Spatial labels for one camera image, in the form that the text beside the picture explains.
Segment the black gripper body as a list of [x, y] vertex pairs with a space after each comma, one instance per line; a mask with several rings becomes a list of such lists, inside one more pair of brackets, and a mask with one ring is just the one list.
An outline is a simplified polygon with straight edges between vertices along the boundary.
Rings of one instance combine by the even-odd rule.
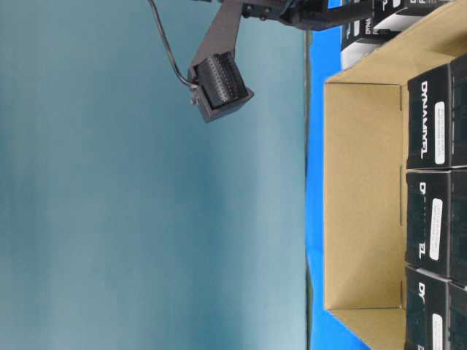
[[244, 18], [274, 20], [303, 31], [324, 31], [374, 16], [374, 1], [329, 7], [329, 1], [240, 1]]

